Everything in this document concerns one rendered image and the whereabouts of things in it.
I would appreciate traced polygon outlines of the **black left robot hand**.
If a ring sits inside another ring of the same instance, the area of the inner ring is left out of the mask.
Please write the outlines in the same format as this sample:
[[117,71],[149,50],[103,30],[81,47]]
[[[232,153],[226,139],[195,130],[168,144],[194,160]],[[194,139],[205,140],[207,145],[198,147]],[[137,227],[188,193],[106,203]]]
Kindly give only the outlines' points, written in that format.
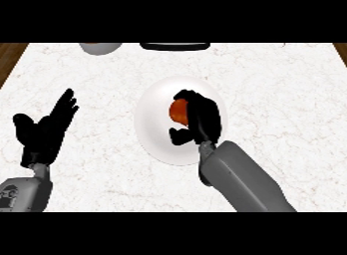
[[35,163],[50,165],[55,162],[78,108],[74,90],[68,89],[50,114],[37,123],[25,114],[13,116],[16,138],[24,145],[21,160],[24,167]]

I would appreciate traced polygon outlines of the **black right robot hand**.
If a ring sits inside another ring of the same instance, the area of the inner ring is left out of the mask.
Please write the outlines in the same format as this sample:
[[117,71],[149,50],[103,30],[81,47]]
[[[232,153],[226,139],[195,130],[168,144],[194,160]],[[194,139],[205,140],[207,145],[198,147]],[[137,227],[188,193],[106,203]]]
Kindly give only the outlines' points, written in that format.
[[173,145],[183,145],[191,141],[196,144],[202,144],[208,140],[213,143],[217,143],[222,132],[222,123],[216,101],[189,90],[180,90],[173,98],[176,100],[188,101],[188,128],[170,128]]

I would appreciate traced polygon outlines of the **red tomato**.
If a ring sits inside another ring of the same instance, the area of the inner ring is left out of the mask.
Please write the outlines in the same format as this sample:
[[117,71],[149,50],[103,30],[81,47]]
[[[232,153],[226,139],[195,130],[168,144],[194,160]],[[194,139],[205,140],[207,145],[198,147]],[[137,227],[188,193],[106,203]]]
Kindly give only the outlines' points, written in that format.
[[186,100],[177,99],[171,103],[170,107],[170,117],[176,123],[182,125],[188,125],[188,117],[186,117]]

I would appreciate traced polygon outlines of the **white oval plate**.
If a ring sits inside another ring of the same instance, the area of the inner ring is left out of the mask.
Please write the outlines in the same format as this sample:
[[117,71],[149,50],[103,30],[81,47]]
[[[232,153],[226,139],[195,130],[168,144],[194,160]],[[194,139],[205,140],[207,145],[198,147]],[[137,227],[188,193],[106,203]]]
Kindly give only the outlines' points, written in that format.
[[170,117],[174,95],[180,90],[195,91],[216,102],[222,123],[219,141],[225,140],[228,130],[225,102],[211,85],[194,77],[173,76],[151,85],[137,103],[134,123],[139,142],[148,154],[167,164],[191,165],[199,161],[198,145],[192,141],[183,145],[173,145],[170,138],[170,128],[183,128]]

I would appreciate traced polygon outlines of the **black flat object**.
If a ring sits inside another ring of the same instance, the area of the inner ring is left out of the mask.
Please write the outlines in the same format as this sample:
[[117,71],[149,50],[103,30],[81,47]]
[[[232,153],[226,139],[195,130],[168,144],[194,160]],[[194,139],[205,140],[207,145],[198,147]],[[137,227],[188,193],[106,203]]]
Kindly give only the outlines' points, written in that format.
[[210,47],[210,43],[140,43],[140,46],[155,51],[199,51]]

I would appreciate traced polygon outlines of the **grey bowl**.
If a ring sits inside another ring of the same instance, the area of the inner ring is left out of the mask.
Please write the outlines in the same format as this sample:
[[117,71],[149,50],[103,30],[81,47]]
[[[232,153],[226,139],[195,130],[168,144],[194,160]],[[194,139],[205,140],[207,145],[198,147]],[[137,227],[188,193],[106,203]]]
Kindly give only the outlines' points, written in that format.
[[123,46],[121,43],[81,43],[83,50],[94,56],[108,55]]

